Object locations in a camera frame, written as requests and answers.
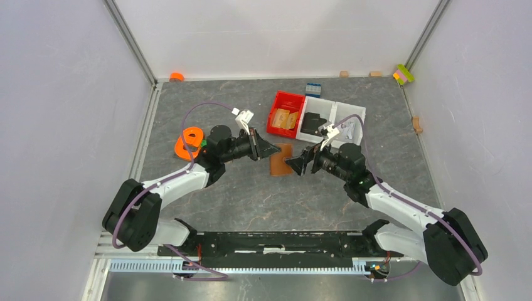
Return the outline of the brown leather card holder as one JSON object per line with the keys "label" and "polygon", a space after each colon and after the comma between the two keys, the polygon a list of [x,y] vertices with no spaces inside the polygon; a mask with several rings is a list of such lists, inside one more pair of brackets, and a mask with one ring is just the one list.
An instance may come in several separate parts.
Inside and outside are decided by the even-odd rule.
{"label": "brown leather card holder", "polygon": [[280,152],[270,156],[270,175],[271,176],[287,176],[293,173],[290,166],[285,163],[286,159],[290,159],[293,155],[293,146],[290,143],[277,144]]}

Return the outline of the red plastic bin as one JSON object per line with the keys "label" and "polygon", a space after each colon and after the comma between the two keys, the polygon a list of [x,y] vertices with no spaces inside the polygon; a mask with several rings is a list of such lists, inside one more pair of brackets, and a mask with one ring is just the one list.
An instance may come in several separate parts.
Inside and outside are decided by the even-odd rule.
{"label": "red plastic bin", "polygon": [[267,121],[267,132],[272,135],[295,139],[302,120],[305,96],[278,91]]}

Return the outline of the white divided plastic bin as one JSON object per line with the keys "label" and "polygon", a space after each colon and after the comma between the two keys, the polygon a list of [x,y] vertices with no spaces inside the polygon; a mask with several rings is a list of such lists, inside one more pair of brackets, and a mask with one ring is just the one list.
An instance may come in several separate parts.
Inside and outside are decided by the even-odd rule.
{"label": "white divided plastic bin", "polygon": [[336,139],[331,143],[333,148],[338,148],[344,143],[354,143],[356,145],[359,145],[361,143],[361,139],[363,137],[361,123],[357,118],[349,118],[349,116],[352,114],[357,114],[361,117],[361,119],[365,119],[366,109],[364,107],[307,96],[302,111],[302,120],[297,129],[296,139],[305,142],[318,143],[322,141],[322,136],[318,137],[315,135],[303,134],[300,132],[303,116],[306,112],[317,113],[322,118],[326,119],[328,122],[333,123],[334,125],[340,122],[341,120],[343,120],[344,122],[347,120],[352,120],[356,123],[353,141],[343,142],[338,140],[339,136],[337,136]]}

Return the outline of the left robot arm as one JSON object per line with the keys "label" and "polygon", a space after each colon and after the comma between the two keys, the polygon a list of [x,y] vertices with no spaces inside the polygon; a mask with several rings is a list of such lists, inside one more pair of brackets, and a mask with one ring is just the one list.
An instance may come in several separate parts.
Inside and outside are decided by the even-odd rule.
{"label": "left robot arm", "polygon": [[261,138],[253,127],[240,130],[234,137],[229,127],[217,125],[198,151],[192,164],[167,176],[147,182],[128,179],[122,183],[102,220],[103,228],[113,235],[116,248],[137,252],[151,243],[170,244],[181,255],[192,254],[197,247],[196,237],[182,221],[161,220],[161,210],[217,182],[225,173],[227,162],[242,157],[259,161],[281,149]]}

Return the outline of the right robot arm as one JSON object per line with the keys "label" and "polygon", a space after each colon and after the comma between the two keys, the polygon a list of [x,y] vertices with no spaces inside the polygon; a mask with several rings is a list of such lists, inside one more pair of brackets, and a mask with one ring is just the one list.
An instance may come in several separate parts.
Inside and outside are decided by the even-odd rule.
{"label": "right robot arm", "polygon": [[370,171],[359,145],[344,144],[336,153],[330,147],[310,146],[285,163],[300,176],[324,171],[337,177],[353,202],[401,223],[383,223],[364,236],[367,254],[378,256],[386,250],[409,256],[452,286],[469,275],[481,275],[488,251],[465,212],[434,208],[393,189]]}

